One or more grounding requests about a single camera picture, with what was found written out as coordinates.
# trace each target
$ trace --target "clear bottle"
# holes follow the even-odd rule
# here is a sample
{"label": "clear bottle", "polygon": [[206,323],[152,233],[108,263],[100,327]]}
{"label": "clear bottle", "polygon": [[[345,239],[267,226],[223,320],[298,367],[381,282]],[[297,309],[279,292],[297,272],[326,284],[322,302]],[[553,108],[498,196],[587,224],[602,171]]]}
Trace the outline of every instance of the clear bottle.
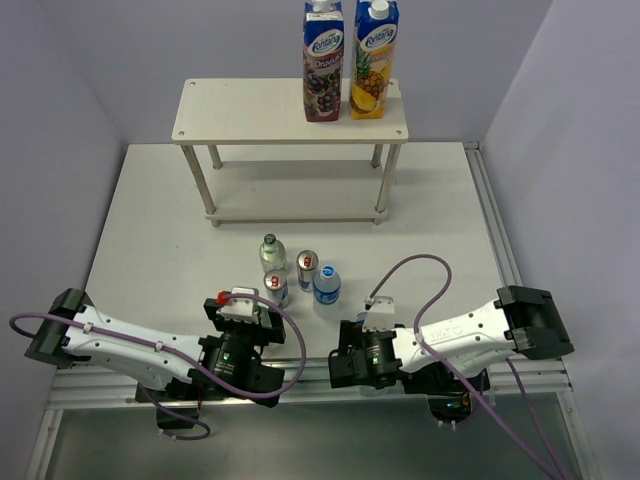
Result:
{"label": "clear bottle", "polygon": [[259,254],[262,269],[265,273],[269,270],[287,271],[287,252],[282,242],[274,234],[269,233],[264,236]]}
{"label": "clear bottle", "polygon": [[336,269],[325,265],[313,277],[313,310],[320,318],[337,320],[342,280]]}

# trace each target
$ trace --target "wall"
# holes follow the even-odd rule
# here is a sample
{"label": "wall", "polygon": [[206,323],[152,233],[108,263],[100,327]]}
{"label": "wall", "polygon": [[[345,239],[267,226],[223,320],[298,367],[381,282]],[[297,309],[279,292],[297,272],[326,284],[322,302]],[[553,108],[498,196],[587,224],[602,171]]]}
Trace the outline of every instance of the wall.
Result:
{"label": "wall", "polygon": [[[394,76],[412,139],[484,138],[550,3],[402,0]],[[128,143],[170,143],[186,78],[301,75],[302,0],[42,4]]]}
{"label": "wall", "polygon": [[640,2],[556,0],[486,138],[523,279],[552,290],[605,478],[637,478]]}
{"label": "wall", "polygon": [[0,3],[0,65],[0,471],[18,479],[53,368],[6,322],[84,286],[123,150],[35,0]]}

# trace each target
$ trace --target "soda can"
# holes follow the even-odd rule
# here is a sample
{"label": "soda can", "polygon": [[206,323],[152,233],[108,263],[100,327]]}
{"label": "soda can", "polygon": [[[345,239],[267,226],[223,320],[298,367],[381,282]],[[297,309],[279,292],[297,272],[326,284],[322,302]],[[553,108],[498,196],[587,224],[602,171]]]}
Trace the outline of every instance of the soda can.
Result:
{"label": "soda can", "polygon": [[313,291],[313,276],[318,270],[318,255],[311,250],[303,250],[298,254],[298,283],[305,292]]}
{"label": "soda can", "polygon": [[282,270],[269,270],[264,274],[264,286],[267,298],[281,308],[289,305],[289,286],[287,274]]}

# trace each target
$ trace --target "juice carton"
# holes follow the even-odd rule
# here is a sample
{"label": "juice carton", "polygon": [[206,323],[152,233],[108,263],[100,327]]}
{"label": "juice carton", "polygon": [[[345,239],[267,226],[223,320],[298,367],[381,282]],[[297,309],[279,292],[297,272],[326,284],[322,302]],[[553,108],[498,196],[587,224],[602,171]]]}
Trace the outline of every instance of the juice carton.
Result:
{"label": "juice carton", "polygon": [[305,3],[302,95],[309,122],[330,122],[340,115],[344,17],[331,0]]}
{"label": "juice carton", "polygon": [[399,18],[395,1],[358,1],[349,92],[355,119],[384,116]]}

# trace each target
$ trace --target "white bottle cap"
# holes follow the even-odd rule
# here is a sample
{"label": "white bottle cap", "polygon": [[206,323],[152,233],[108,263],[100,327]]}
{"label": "white bottle cap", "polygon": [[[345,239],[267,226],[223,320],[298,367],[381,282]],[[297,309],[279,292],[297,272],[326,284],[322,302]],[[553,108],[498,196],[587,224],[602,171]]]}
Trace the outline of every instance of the white bottle cap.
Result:
{"label": "white bottle cap", "polygon": [[331,0],[313,0],[313,11],[320,12],[331,8]]}
{"label": "white bottle cap", "polygon": [[384,20],[389,16],[389,2],[386,0],[373,0],[369,7],[369,15],[376,20]]}

